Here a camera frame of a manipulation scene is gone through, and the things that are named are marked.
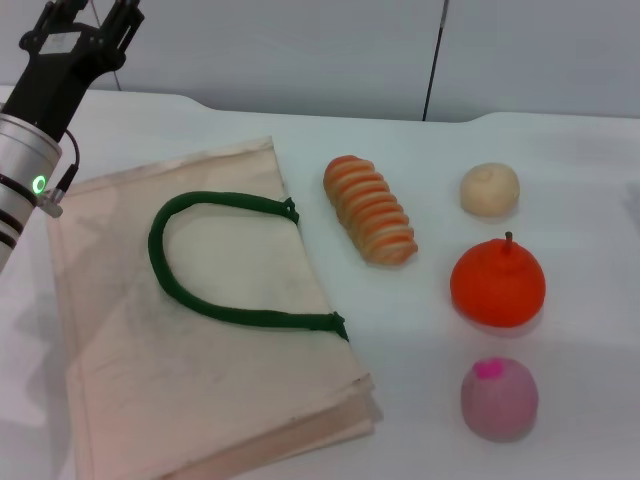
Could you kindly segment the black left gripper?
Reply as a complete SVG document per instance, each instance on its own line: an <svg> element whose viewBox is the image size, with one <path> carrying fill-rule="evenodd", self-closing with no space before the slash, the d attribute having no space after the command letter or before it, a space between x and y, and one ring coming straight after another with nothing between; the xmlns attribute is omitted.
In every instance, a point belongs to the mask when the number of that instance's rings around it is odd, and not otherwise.
<svg viewBox="0 0 640 480"><path fill-rule="evenodd" d="M32 32L23 37L28 65L2 109L56 142L91 84L123 66L125 52L145 19L139 0L117 0L97 29L77 19L89 3L44 4Z"/></svg>

